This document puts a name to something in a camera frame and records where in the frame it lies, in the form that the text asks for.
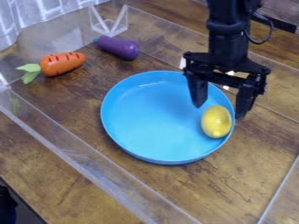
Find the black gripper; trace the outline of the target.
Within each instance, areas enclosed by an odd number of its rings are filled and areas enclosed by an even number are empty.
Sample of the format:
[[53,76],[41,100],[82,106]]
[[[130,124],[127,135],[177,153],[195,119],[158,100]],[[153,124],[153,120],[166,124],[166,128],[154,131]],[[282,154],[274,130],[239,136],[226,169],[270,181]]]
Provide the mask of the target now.
[[209,82],[238,88],[235,118],[242,120],[255,100],[266,92],[269,67],[249,58],[249,43],[262,44],[250,37],[250,21],[234,24],[207,23],[207,52],[187,52],[183,74],[187,78],[193,105],[199,108],[209,98]]

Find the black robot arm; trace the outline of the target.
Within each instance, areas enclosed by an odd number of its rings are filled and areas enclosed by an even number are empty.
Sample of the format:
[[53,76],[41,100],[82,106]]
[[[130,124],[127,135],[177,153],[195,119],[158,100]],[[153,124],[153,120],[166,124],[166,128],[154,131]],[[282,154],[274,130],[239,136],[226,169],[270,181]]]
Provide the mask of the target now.
[[210,44],[207,52],[187,52],[183,75],[189,81],[191,101],[201,107],[209,99],[209,84],[238,90],[235,117],[242,119],[259,95],[266,92],[271,69],[249,58],[250,22],[259,17],[262,0],[207,0]]

